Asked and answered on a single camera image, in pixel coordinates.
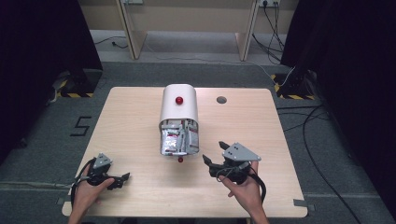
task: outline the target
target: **power outlet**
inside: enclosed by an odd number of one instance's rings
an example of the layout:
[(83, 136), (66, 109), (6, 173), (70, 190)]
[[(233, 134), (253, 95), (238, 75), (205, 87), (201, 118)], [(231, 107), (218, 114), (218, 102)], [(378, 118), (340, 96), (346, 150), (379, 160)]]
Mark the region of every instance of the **power outlet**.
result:
[(259, 7), (264, 7), (264, 1), (267, 1), (267, 7), (279, 7), (280, 0), (260, 0)]

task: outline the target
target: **gray carpet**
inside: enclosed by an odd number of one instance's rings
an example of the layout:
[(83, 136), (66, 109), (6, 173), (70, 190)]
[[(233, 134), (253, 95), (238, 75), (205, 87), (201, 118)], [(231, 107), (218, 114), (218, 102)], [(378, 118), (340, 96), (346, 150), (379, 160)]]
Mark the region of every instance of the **gray carpet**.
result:
[[(92, 98), (58, 98), (49, 105), (26, 137), (28, 146), (15, 148), (0, 166), (0, 223), (66, 223), (58, 198), (65, 188), (11, 185), (9, 182), (70, 184), (89, 143), (96, 121), (112, 87), (156, 86), (189, 83), (194, 87), (266, 88), (276, 107), (320, 105), (314, 101), (276, 97), (272, 80), (256, 65), (103, 63), (104, 73)], [(264, 66), (269, 74), (286, 73), (279, 66)], [(304, 147), (301, 125), (312, 108), (279, 109), (297, 176), (309, 205), (304, 218), (270, 218), (271, 223), (356, 223), (354, 217), (318, 174)], [(306, 142), (316, 164), (343, 196), (361, 223), (394, 223), (366, 173), (349, 158), (342, 135), (325, 107), (305, 127)], [(90, 128), (85, 136), (75, 125)], [(117, 218), (86, 217), (95, 223), (119, 223)]]

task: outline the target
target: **wrist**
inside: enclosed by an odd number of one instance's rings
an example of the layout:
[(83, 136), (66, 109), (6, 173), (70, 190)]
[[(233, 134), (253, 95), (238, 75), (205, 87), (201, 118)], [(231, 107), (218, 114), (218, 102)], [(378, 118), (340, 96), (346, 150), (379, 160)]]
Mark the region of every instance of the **wrist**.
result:
[(255, 224), (269, 224), (267, 215), (265, 215), (264, 209), (262, 207), (255, 211), (249, 213)]
[(78, 209), (78, 208), (74, 207), (72, 213), (70, 214), (68, 224), (81, 223), (81, 220), (85, 216), (86, 213), (87, 213), (87, 211), (85, 211), (84, 209)]

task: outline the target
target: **white cylinder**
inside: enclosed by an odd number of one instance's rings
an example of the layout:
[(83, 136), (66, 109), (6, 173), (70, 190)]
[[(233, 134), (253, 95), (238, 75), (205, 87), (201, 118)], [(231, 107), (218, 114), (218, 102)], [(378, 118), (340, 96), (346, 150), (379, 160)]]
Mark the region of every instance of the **white cylinder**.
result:
[[(177, 97), (183, 99), (178, 105)], [(198, 123), (198, 107), (195, 88), (189, 84), (171, 84), (163, 90), (163, 106), (160, 123), (166, 119), (193, 119)]]

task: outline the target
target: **wooden table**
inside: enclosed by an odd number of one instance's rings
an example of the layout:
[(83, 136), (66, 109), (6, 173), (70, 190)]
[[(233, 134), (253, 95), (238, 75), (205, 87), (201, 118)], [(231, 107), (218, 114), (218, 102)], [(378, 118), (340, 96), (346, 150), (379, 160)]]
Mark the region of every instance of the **wooden table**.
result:
[[(113, 164), (109, 175), (131, 172), (122, 189), (107, 190), (102, 203), (88, 215), (104, 217), (248, 217), (228, 190), (213, 177), (202, 154), (223, 163), (219, 141), (239, 142), (262, 157), (259, 176), (267, 195), (268, 217), (305, 217), (294, 206), (303, 194), (274, 101), (266, 89), (196, 88), (200, 152), (177, 159), (160, 153), (160, 113), (163, 88), (117, 87), (108, 95), (82, 159), (82, 166), (99, 152)], [(227, 98), (219, 104), (217, 98)], [(69, 215), (70, 203), (63, 213)]]

